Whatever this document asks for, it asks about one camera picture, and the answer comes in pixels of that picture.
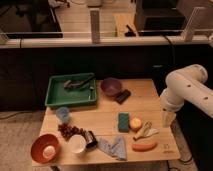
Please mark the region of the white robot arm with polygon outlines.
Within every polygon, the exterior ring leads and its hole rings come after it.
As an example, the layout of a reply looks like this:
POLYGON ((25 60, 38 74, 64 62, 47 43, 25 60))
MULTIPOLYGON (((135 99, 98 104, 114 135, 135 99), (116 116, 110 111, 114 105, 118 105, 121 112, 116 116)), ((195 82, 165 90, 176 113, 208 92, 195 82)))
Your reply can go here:
POLYGON ((207 70, 199 64, 176 69, 166 76, 166 88, 160 95, 164 127, 172 124, 186 101, 213 119, 213 90, 204 85, 207 79, 207 70))

